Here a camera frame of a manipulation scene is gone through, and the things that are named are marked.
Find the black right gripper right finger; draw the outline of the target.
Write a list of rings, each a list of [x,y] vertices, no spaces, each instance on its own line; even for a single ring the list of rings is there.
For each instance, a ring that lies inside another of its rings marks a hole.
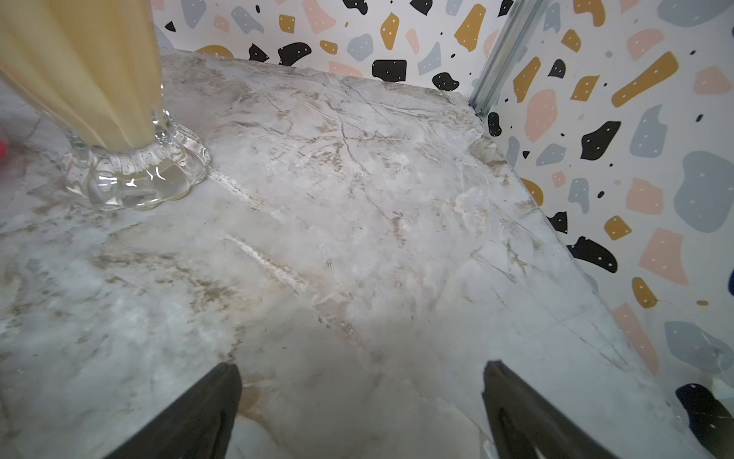
[[[501,458],[613,458],[502,361],[484,369],[483,401]]]

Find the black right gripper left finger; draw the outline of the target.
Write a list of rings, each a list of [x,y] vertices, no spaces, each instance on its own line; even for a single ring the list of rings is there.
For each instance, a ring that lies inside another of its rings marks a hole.
[[[242,388],[237,365],[215,365],[107,458],[225,457]]]

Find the yellow fluted glass vase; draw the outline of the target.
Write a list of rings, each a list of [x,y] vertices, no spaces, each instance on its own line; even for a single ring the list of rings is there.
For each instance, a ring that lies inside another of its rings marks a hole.
[[[5,1],[1,78],[67,137],[68,191],[102,210],[149,210],[208,174],[201,139],[164,106],[146,1]]]

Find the aluminium right corner post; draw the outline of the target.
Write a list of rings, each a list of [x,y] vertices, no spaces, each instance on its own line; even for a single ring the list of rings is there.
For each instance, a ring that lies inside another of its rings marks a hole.
[[[520,52],[538,27],[549,4],[549,0],[520,0],[515,1],[508,10],[508,19],[468,99],[469,106],[479,118],[487,116],[495,105]]]

